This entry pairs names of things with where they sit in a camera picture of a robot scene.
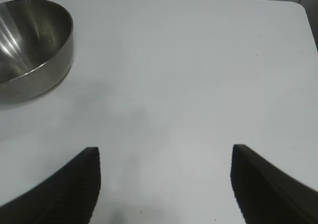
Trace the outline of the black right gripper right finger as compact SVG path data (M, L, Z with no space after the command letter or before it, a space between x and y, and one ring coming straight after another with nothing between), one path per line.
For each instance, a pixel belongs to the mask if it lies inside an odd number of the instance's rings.
M231 185L247 224L316 224L318 193L246 145L232 150Z

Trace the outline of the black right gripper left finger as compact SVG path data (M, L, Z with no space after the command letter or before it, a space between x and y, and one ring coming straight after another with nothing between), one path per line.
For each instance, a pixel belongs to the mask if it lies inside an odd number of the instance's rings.
M26 193L0 207L2 224L87 224L101 189L100 153L88 147Z

